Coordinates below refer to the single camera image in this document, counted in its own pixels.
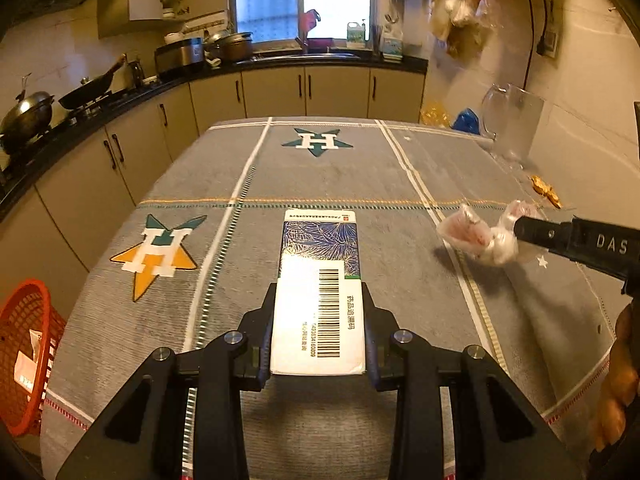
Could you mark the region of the person's hand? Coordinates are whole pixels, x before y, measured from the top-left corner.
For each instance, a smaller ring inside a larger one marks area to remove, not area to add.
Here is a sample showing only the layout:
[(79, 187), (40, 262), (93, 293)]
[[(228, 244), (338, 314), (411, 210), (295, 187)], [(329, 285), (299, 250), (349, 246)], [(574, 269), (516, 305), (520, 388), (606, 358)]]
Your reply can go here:
[(620, 312), (591, 429), (588, 479), (639, 478), (639, 301)]

